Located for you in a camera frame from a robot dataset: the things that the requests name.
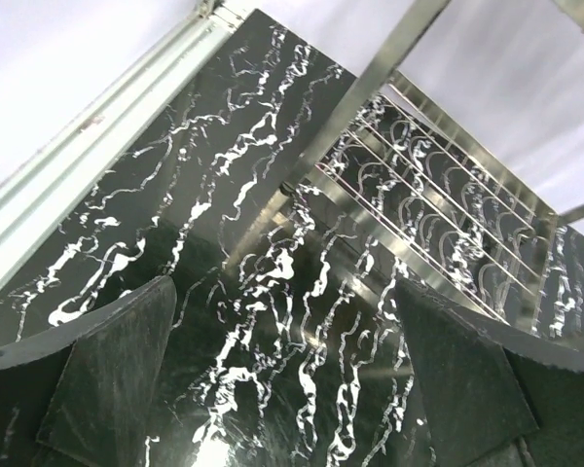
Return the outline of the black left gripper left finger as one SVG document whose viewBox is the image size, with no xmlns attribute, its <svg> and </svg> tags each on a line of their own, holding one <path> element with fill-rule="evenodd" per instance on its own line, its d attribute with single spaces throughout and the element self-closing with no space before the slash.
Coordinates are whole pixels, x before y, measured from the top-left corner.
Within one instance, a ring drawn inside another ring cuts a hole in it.
<svg viewBox="0 0 584 467">
<path fill-rule="evenodd" d="M 0 466 L 134 466 L 176 307 L 158 276 L 0 347 Z"/>
</svg>

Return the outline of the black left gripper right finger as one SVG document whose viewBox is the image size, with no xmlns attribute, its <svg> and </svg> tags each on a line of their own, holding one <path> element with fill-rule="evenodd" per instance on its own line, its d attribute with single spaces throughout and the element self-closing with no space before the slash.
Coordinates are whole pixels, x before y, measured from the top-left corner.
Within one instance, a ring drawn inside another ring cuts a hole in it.
<svg viewBox="0 0 584 467">
<path fill-rule="evenodd" d="M 584 351 L 401 279 L 394 299 L 442 466 L 584 466 Z"/>
</svg>

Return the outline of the stainless steel dish rack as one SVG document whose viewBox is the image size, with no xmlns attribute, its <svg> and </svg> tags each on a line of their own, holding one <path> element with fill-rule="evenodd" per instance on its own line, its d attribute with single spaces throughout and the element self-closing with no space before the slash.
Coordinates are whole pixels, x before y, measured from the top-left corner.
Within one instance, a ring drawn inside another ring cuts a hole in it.
<svg viewBox="0 0 584 467">
<path fill-rule="evenodd" d="M 584 204 L 554 209 L 402 71 L 450 7 L 411 4 L 281 190 L 313 183 L 439 293 L 584 348 Z"/>
</svg>

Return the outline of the aluminium frame rail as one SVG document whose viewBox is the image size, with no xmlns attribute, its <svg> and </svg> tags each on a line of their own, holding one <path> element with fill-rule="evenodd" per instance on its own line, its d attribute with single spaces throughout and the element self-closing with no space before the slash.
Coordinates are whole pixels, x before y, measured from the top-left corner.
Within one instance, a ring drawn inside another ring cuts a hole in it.
<svg viewBox="0 0 584 467">
<path fill-rule="evenodd" d="M 200 1 L 0 186 L 0 290 L 121 152 L 252 13 Z"/>
</svg>

